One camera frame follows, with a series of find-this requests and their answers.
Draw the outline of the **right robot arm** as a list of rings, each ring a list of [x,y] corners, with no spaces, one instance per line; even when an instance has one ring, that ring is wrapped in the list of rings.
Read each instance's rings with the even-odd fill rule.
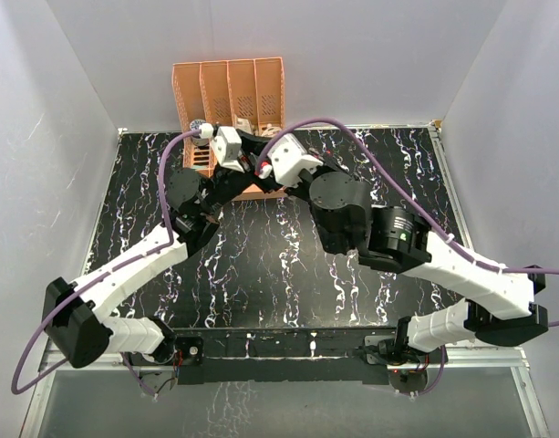
[[[358,261],[380,272],[427,280],[461,296],[456,304],[399,320],[382,355],[412,362],[443,345],[478,339],[516,347],[549,329],[548,312],[534,303],[542,275],[492,272],[467,261],[423,218],[401,207],[373,206],[366,182],[344,172],[303,171],[286,193],[307,202],[325,252],[357,251]]]

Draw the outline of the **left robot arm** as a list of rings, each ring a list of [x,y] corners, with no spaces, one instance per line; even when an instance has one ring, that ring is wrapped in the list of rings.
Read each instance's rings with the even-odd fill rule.
[[[166,174],[175,146],[204,140],[218,161],[211,177],[183,167]],[[59,277],[46,289],[43,330],[65,362],[81,369],[106,353],[139,353],[164,364],[175,355],[176,336],[160,318],[113,314],[123,301],[172,266],[205,247],[219,227],[218,212],[249,186],[279,189],[266,158],[269,139],[236,128],[199,128],[172,139],[157,174],[161,219],[137,244],[94,272],[71,282]]]

